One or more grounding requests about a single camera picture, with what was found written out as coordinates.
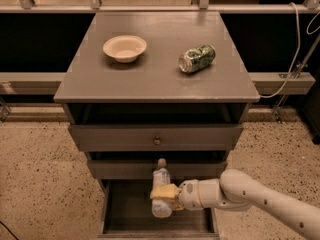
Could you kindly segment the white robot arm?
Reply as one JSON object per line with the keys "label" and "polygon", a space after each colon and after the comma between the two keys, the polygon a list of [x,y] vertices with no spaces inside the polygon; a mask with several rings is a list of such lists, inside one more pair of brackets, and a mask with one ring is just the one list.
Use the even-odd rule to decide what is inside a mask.
{"label": "white robot arm", "polygon": [[178,210],[235,211],[254,205],[307,240],[320,240],[319,208],[272,190],[237,169],[225,170],[219,179],[185,180],[179,186],[170,182],[165,168],[155,170],[150,199],[157,218],[168,218]]}

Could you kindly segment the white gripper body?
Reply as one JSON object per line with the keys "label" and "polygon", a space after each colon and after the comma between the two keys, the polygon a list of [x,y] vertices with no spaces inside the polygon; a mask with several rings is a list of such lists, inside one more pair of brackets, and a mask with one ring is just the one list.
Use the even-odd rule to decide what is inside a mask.
{"label": "white gripper body", "polygon": [[198,180],[186,180],[179,185],[181,188],[179,202],[186,210],[197,211],[201,209],[198,183]]}

